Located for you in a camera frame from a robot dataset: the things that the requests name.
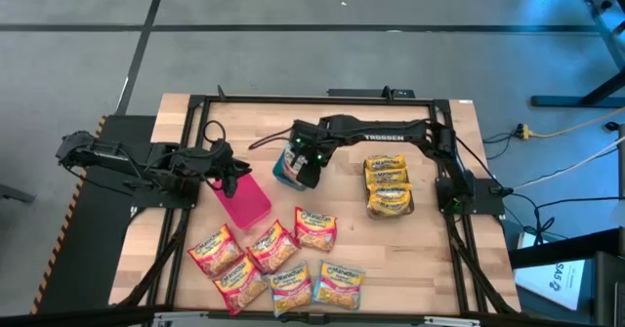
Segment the yellow Maruchan noodle pack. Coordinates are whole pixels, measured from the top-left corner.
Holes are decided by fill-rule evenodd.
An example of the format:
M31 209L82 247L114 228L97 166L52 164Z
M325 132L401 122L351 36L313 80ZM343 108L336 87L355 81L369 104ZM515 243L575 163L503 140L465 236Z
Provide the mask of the yellow Maruchan noodle pack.
M398 199L409 194L412 185L408 183L375 183L367 186L370 195Z
M367 203L368 213L376 218L392 218L411 214L414 204L409 195L390 199L372 195Z
M364 163L365 167L370 171L401 169L406 166L403 155L374 155L367 157Z
M366 170L365 180L367 184L395 184L407 182L407 169Z

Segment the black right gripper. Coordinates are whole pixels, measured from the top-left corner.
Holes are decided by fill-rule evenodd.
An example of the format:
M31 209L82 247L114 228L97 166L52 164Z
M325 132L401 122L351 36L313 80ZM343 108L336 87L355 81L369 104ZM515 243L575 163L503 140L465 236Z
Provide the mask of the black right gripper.
M336 142L331 135L338 127L338 118L320 118L318 123L296 119L291 127L289 143L293 152L294 164L300 157L304 161L298 162L296 181L308 188L316 188L319 183L321 164L328 164L336 148Z

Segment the black hazard-striped side platform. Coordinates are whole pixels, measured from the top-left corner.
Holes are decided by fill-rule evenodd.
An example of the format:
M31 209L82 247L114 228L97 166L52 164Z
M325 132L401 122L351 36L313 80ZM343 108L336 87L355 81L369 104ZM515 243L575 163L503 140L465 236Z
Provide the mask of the black hazard-striped side platform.
M130 223L131 179L102 167L86 172L73 191L62 229L30 312L109 307L128 297L154 261L162 222L158 209Z

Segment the grey furniture foot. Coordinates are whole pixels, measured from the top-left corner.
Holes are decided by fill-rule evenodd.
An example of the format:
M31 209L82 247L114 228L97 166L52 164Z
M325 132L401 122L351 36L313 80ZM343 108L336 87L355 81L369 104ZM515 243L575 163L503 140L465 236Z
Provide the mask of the grey furniture foot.
M16 188L0 184L0 198L13 199L22 203L32 203L36 196Z

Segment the black desk foot bar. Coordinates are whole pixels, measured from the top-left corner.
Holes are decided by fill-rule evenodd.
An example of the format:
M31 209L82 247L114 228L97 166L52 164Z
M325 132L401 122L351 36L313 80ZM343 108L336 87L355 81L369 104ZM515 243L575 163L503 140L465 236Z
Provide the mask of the black desk foot bar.
M516 249L509 252L512 269L583 260L604 252L625 257L625 227Z

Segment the red Maruchan noodle pack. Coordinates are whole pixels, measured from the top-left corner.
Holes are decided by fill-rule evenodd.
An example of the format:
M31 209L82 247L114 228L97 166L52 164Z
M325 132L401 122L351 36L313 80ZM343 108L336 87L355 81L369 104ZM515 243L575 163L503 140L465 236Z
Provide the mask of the red Maruchan noodle pack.
M276 272L299 250L291 232L279 220L247 247L248 254L262 273Z
M334 248L337 233L336 217L310 212L301 207L295 209L294 237L300 246L330 252Z
M219 276L244 255L228 225L222 225L187 253L208 277Z
M268 287L268 281L248 256L236 262L221 278L213 280L230 315L241 313Z

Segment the teal plastic bin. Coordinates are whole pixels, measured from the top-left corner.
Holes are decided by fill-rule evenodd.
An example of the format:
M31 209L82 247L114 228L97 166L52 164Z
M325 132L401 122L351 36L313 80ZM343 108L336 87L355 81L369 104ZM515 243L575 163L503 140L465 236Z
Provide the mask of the teal plastic bin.
M295 148L295 153L296 153L296 155L297 155L297 156L302 155L302 156L304 156L304 157L306 158L306 161L309 161L309 160L310 160L310 159L309 159L309 157L308 157L307 155L304 155L304 154L298 154L298 153L297 153L297 151L296 151L296 147L295 147L295 146L294 146L294 148ZM288 181L288 180L284 177L284 174L283 174L283 172L282 172L282 153L280 154L280 156L279 156L278 160L276 161L276 163L275 163L275 165L274 165L274 167L273 167L273 169L272 169L272 173L273 173L273 175L274 175L274 176L275 176L275 177L276 177L276 178L277 178L277 179L278 179L281 183L286 184L286 185L288 185L288 186L290 186L290 187L292 187L292 188L294 188L294 189L296 189L296 190L299 190L299 191L304 191L304 190L308 189L308 187L305 187L304 185L303 185L303 186L296 186L296 185L292 184L291 182L289 182L289 181Z

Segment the grey vertical post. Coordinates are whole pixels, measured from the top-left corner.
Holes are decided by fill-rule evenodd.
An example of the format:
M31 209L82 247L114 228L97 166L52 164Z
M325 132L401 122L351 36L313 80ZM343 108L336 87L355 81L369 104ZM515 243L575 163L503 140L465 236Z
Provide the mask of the grey vertical post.
M621 142L618 145L618 183L619 196L615 209L615 221L619 224L619 254L625 256L625 124L619 126L619 138Z

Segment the black box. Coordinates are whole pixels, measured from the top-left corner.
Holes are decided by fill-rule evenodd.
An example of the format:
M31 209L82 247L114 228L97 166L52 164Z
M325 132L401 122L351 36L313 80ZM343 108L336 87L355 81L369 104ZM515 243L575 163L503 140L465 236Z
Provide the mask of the black box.
M594 261L595 323L625 327L625 259L599 252Z

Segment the white printed sheet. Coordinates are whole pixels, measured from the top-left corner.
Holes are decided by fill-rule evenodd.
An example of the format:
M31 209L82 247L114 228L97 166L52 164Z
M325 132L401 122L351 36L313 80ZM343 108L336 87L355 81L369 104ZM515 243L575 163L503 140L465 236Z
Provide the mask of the white printed sheet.
M577 310L585 261L576 260L514 270L518 287L570 310Z

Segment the pink plastic bin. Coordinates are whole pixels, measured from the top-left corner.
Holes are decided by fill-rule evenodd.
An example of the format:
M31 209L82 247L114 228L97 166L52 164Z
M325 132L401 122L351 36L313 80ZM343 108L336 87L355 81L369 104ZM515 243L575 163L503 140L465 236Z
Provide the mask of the pink plastic bin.
M237 189L232 198L224 191L214 190L232 222L240 229L250 229L271 212L271 201L251 174L237 180Z

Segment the black desk leg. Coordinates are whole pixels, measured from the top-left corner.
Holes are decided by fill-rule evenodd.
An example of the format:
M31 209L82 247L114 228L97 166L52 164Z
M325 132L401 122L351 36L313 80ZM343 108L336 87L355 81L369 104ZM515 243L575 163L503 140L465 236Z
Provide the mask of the black desk leg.
M535 107L625 107L625 0L584 0L617 72L584 96L532 96Z

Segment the black bracket bar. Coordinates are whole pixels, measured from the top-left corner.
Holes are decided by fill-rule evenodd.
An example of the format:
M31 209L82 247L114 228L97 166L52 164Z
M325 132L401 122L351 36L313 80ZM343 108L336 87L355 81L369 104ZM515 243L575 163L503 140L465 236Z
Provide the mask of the black bracket bar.
M415 99L413 90L393 89L385 86L382 89L329 89L329 97L348 98L384 98L384 99Z

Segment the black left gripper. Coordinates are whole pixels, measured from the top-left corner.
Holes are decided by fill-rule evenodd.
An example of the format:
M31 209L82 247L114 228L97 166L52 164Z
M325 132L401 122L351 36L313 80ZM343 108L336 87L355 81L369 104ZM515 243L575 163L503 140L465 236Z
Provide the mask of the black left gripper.
M249 163L233 156L230 144L217 140L210 149L201 147L186 148L183 152L184 168L201 180L216 179L226 198L233 198L237 190L239 171L251 171Z

